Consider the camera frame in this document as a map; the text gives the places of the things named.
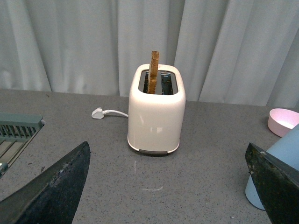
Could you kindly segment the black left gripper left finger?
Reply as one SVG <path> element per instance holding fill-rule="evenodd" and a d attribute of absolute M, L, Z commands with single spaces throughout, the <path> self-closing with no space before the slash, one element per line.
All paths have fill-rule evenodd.
<path fill-rule="evenodd" d="M 0 202 L 2 224 L 70 224 L 85 186 L 91 150 L 85 141 Z"/>

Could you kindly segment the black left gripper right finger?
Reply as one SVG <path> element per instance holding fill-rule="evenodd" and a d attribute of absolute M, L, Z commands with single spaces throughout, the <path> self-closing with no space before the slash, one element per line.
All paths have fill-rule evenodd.
<path fill-rule="evenodd" d="M 297 224 L 299 172 L 253 143 L 249 143 L 245 159 L 271 223 Z"/>

